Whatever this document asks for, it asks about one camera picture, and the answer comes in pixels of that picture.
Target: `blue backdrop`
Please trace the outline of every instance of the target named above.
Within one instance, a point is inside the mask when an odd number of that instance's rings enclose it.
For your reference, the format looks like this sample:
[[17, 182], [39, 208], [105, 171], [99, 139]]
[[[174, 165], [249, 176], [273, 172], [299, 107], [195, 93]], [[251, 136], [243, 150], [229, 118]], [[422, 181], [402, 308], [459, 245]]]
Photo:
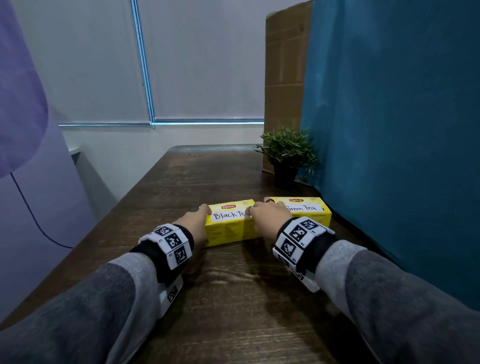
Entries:
[[480, 309], [480, 2], [313, 3], [311, 181], [405, 270]]

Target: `dark wood tabletop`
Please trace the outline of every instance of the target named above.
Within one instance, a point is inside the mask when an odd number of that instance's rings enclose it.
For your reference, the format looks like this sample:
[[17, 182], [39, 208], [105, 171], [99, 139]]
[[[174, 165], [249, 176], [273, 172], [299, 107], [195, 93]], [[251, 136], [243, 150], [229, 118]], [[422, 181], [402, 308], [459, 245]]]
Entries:
[[[264, 196], [318, 196], [298, 183], [277, 190], [250, 145], [170, 149], [3, 322], [26, 317], [138, 238], [200, 204]], [[362, 243], [335, 220], [339, 237]], [[376, 363], [355, 326], [324, 293], [310, 293], [262, 239], [206, 248], [184, 288], [132, 363]]]

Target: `yellow tea box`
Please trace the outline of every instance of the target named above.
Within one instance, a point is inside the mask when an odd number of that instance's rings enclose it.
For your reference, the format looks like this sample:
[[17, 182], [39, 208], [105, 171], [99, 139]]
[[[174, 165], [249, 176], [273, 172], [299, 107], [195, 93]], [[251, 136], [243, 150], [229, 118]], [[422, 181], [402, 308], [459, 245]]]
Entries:
[[210, 205], [212, 214], [207, 215], [205, 221], [208, 236], [206, 246], [258, 238], [259, 235], [253, 228], [254, 220], [245, 215], [247, 207], [254, 203], [253, 200], [243, 200]]
[[328, 227], [332, 212], [319, 197], [270, 197], [276, 203], [282, 201], [293, 216], [308, 216]]

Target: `purple fabric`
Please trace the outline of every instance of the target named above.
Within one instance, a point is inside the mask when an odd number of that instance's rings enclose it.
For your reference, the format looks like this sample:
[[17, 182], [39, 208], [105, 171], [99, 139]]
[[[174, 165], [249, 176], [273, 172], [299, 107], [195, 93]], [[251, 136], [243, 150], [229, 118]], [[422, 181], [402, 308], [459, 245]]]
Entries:
[[36, 153], [48, 108], [10, 0], [0, 0], [0, 178]]

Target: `person's left hand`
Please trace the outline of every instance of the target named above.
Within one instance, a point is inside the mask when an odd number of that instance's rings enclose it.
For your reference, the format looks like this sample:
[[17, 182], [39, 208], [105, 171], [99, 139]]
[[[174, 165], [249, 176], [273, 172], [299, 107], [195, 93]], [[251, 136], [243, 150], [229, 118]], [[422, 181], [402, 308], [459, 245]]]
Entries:
[[172, 224], [183, 226], [192, 234], [195, 250], [200, 250], [207, 242], [207, 234], [205, 232], [205, 219], [207, 214], [211, 215], [212, 210], [210, 206], [203, 204], [198, 208], [198, 211], [187, 212], [180, 219], [172, 222]]

